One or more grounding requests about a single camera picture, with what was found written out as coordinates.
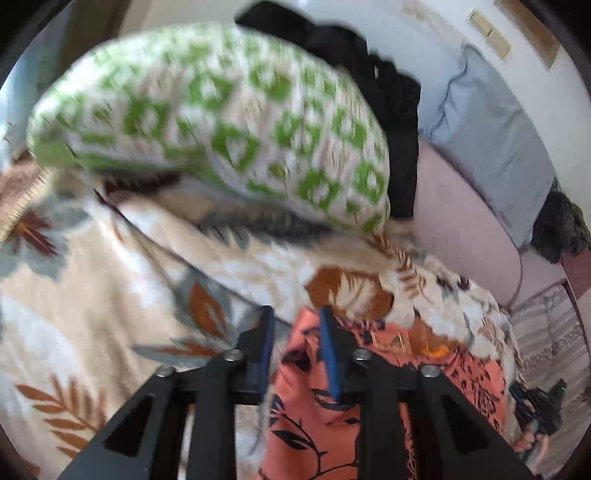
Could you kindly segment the right hand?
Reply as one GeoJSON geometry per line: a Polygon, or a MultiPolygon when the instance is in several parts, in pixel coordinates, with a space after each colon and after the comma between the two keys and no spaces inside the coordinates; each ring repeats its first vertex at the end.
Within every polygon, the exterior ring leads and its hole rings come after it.
{"type": "Polygon", "coordinates": [[[532,424],[525,427],[521,436],[513,442],[512,448],[516,453],[529,452],[529,459],[539,463],[547,453],[550,444],[548,435],[535,432],[532,424]]]}

